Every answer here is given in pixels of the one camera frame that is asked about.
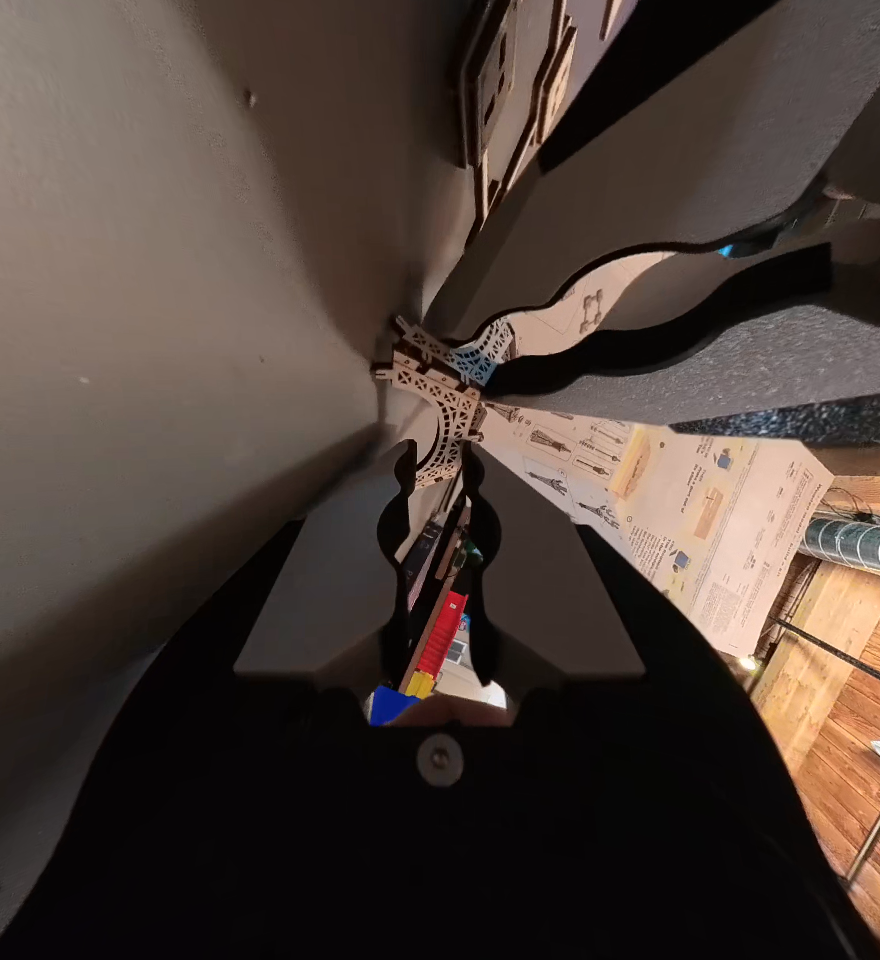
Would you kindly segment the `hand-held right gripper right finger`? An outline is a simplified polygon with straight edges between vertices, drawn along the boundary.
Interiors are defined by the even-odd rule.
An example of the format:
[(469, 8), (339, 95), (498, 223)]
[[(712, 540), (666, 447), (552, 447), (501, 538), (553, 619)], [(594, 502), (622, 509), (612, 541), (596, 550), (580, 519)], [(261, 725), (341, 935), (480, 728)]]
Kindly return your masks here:
[(470, 591), (470, 655), (483, 684), (633, 680), (641, 658), (570, 517), (466, 443), (470, 539), (481, 555)]

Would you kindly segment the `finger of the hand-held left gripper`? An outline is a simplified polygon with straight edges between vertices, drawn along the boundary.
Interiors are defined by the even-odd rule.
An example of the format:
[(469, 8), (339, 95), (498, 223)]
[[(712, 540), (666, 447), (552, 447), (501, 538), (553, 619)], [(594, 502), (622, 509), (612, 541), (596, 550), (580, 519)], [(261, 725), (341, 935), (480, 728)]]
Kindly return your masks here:
[(773, 220), (880, 87), (880, 2), (639, 2), (425, 326), (467, 339), (632, 253)]
[(675, 254), (599, 327), (508, 361), (486, 401), (651, 426), (880, 395), (880, 276), (830, 243), (753, 261)]

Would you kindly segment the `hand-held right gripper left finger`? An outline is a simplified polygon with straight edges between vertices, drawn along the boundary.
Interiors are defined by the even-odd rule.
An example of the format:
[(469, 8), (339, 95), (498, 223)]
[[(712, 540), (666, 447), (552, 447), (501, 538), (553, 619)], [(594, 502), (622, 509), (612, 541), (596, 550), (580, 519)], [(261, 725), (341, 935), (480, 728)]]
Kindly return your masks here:
[(398, 549), (410, 534), (417, 444), (403, 440), (314, 508), (233, 666), (247, 680), (377, 687), (406, 650)]

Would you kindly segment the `wooden lattice arch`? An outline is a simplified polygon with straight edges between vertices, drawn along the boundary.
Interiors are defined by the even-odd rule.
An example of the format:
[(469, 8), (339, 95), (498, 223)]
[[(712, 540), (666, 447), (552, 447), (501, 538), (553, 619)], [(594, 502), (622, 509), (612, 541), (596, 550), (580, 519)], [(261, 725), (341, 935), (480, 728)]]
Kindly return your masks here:
[(372, 376), (415, 395), (436, 415), (436, 437), (428, 453), (418, 462), (416, 489), (454, 479), (460, 469), (463, 443), (480, 442), (483, 438), (475, 425), (480, 390), (441, 361), (422, 361), (401, 349), (394, 349), (391, 363), (374, 364)]

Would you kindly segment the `grey desk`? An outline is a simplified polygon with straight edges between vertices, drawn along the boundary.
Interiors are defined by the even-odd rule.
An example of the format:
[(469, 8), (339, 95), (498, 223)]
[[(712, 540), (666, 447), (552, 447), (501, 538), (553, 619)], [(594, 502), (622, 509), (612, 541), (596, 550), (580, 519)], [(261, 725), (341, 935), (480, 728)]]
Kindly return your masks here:
[(468, 2), (0, 2), (0, 933), (158, 649), (384, 415)]

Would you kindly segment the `person's right hand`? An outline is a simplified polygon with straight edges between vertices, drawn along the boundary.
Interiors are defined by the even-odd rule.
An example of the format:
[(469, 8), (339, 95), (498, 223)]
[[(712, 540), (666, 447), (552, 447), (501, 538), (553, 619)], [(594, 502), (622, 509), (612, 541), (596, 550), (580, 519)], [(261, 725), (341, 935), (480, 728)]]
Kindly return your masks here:
[(387, 725), (392, 728), (443, 727), (460, 724), (465, 727), (508, 728), (515, 715), (509, 710), (487, 702), (438, 696), (431, 697), (398, 714)]

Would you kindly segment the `red ribbed storage bin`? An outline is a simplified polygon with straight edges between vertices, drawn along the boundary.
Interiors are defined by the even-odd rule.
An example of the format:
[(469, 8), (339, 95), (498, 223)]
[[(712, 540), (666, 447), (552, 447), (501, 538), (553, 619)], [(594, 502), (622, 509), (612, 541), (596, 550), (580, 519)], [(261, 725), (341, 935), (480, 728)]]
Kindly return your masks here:
[(446, 595), (417, 661), (418, 672), (434, 678), (441, 672), (446, 656), (460, 630), (468, 600), (468, 594), (458, 593), (455, 590)]

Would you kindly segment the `blue bin with printed tag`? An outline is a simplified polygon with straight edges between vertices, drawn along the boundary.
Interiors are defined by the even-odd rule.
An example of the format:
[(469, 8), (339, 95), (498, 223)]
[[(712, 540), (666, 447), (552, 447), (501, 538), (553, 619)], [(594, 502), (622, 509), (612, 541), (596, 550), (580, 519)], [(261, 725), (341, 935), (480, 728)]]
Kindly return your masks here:
[(366, 715), (370, 726), (386, 726), (420, 702), (420, 698), (414, 695), (406, 695), (388, 686), (379, 685), (369, 697)]

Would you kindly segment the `folded paper instruction sheet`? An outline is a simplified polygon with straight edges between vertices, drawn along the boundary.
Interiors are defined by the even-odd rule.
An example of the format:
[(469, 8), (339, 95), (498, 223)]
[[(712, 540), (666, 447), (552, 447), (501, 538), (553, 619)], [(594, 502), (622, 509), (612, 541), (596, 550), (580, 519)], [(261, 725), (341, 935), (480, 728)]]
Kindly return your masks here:
[[(673, 254), (629, 256), (651, 267)], [(501, 319), (520, 356), (557, 354), (597, 330), (628, 287), (609, 264), (551, 307)], [(593, 529), (713, 646), (756, 648), (801, 531), (830, 474), (794, 440), (682, 435), (674, 426), (487, 400), (485, 450)]]

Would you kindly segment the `silver air duct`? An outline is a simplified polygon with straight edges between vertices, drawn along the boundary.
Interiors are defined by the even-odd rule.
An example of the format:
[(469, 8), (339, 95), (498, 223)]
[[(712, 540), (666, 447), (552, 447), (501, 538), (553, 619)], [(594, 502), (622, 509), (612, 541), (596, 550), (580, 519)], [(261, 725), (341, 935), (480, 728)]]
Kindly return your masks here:
[(880, 524), (840, 516), (815, 516), (798, 552), (837, 566), (880, 576)]

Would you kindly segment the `wooden four-square connector frame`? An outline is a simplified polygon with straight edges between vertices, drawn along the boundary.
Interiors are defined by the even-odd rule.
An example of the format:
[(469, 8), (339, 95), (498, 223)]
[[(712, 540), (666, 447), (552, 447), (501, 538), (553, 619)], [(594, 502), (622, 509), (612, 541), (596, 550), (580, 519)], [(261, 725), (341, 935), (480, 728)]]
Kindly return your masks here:
[(578, 28), (566, 1), (554, 1), (526, 119), (503, 177), (491, 180), (489, 148), (516, 80), (519, 8), (518, 1), (472, 2), (449, 67), (458, 135), (456, 163), (469, 170), (472, 179), (474, 218), (466, 247), (513, 189), (527, 155), (550, 134), (568, 89)]

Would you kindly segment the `black ceiling track rail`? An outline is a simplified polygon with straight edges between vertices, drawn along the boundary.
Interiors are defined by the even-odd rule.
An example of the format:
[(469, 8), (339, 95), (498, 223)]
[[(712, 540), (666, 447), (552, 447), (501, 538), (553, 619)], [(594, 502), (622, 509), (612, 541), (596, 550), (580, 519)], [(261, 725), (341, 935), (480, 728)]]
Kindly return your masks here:
[(846, 651), (843, 651), (828, 642), (821, 640), (814, 634), (800, 627), (795, 626), (794, 624), (792, 624), (791, 622), (783, 618), (770, 616), (768, 619), (774, 625), (782, 628), (782, 630), (785, 630), (787, 633), (793, 635), (795, 638), (813, 644), (816, 648), (820, 649), (821, 651), (827, 654), (830, 654), (831, 656), (841, 661), (842, 663), (846, 664), (847, 666), (851, 666), (852, 668), (859, 671), (860, 673), (866, 676), (869, 676), (874, 680), (876, 680), (878, 683), (880, 683), (880, 669), (878, 669), (878, 667), (868, 664), (861, 658), (853, 654), (850, 654)]

